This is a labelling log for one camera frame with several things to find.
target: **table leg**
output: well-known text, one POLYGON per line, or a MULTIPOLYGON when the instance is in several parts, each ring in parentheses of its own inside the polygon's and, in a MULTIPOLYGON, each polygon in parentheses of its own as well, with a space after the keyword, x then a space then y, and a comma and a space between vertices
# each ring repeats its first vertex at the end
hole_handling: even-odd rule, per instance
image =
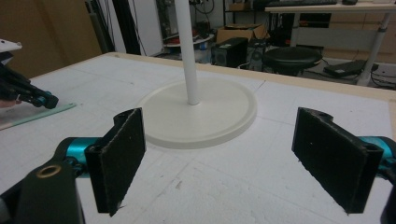
POLYGON ((386 13, 384 19, 381 22, 381 26, 378 28, 378 31, 376 33, 375 40, 373 42, 372 49, 370 52, 370 56, 366 62, 366 65, 364 65, 364 70, 361 73, 361 77, 358 80, 357 83, 358 86, 367 86, 368 83, 370 82, 371 69, 375 62, 376 55, 379 52, 379 48, 381 47, 382 39, 384 38, 385 32, 387 31, 389 19, 390 19, 390 13, 386 13))
POLYGON ((300 26, 300 13, 294 13, 293 28, 291 29, 291 40, 290 40, 291 47, 296 47, 297 45, 299 26, 300 26))

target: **black stool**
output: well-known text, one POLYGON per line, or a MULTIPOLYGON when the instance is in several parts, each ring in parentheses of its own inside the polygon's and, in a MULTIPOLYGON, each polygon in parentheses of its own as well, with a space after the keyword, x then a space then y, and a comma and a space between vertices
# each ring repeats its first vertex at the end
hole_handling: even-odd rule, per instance
POLYGON ((271 49, 262 55, 262 65, 272 68, 274 73, 296 77, 306 68, 315 67, 322 56, 314 49, 282 47, 271 49))

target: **white table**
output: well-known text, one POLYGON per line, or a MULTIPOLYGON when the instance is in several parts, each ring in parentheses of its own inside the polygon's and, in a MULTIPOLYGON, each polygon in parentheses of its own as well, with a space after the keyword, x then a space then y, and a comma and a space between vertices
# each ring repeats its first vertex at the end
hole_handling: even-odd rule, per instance
MULTIPOLYGON (((183 79, 181 62, 107 54, 33 79, 77 103, 62 113, 0 131, 0 191, 47 161, 69 136, 101 137, 118 113, 160 86, 183 79)), ((199 77, 239 82, 255 93, 258 114, 237 138, 176 150, 148 143, 118 213, 97 214, 91 181, 78 179, 88 223, 379 223, 391 184, 377 178, 364 214, 347 215, 291 151, 297 107, 334 116, 355 135, 394 137, 394 91, 197 64, 199 77)), ((18 105, 12 110, 30 108, 18 105)), ((8 110, 0 111, 4 119, 8 110)))
POLYGON ((267 7, 270 13, 295 13, 291 31, 290 45, 334 47, 341 49, 369 50, 370 55, 361 73, 358 85, 367 86, 370 81, 371 68, 387 31, 390 15, 396 13, 396 5, 358 2, 355 6, 344 6, 340 3, 328 6, 310 7, 267 7), (328 28, 299 27, 301 13, 385 13, 377 31, 369 30, 337 30, 328 28))

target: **round white base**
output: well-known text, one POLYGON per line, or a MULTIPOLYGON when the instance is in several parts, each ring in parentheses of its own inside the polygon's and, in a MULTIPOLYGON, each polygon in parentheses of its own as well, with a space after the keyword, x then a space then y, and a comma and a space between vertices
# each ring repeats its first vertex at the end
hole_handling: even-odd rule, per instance
POLYGON ((178 149, 212 147, 243 133, 256 118, 256 98, 245 86, 217 78, 199 78, 198 86, 198 105, 188 104, 184 81, 143 98, 138 106, 150 143, 178 149))

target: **cardboard box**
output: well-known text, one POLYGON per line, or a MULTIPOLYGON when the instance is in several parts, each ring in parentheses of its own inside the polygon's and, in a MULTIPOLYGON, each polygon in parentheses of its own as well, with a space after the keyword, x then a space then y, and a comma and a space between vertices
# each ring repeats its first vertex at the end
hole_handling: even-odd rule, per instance
POLYGON ((269 38, 267 29, 263 24, 229 24, 218 29, 216 43, 222 43, 232 37, 246 37, 264 39, 269 38))
POLYGON ((228 10, 229 11, 243 11, 243 10, 249 10, 250 9, 250 3, 245 2, 245 3, 231 3, 228 5, 228 10))

